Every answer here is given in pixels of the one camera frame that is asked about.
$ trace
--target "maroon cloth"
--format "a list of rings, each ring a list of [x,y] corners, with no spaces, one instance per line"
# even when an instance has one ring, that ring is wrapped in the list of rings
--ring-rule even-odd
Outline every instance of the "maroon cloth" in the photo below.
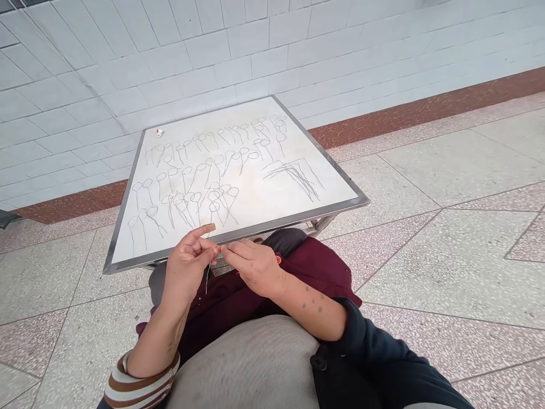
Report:
[[[333,250],[312,237],[306,238],[287,259],[282,259],[280,266],[328,297],[347,297],[358,307],[362,305],[352,292],[349,267]],[[250,290],[236,270],[209,279],[208,294],[204,292],[203,283],[191,304],[178,345],[180,365],[243,322],[286,314],[271,300]],[[139,335],[144,328],[145,323],[137,326]]]

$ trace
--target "brown and white striped sleeve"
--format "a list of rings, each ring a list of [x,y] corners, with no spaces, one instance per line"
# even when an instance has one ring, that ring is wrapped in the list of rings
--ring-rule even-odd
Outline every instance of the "brown and white striped sleeve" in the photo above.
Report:
[[[149,409],[156,407],[170,392],[174,376],[180,366],[180,354],[163,372],[150,378],[134,378],[127,373],[127,359],[131,351],[118,361],[112,370],[104,399],[112,408]]]

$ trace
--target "terrazzo floor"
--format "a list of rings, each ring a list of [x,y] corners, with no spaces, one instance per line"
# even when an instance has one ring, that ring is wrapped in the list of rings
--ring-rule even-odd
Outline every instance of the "terrazzo floor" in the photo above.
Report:
[[[476,408],[545,408],[545,93],[329,153],[372,201],[318,237],[362,313]],[[149,271],[101,274],[117,213],[0,231],[0,408],[95,408],[136,342]]]

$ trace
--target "white board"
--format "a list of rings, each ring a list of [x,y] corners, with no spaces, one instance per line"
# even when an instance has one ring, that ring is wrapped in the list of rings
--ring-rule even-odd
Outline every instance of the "white board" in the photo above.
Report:
[[[272,98],[145,132],[112,263],[357,197]]]

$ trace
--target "white table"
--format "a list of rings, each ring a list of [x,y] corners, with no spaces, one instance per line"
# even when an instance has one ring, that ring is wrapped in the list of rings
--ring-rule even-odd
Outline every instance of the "white table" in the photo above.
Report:
[[[275,97],[223,108],[142,132],[104,273],[154,266],[202,224],[218,244],[306,221],[315,235],[368,203]]]

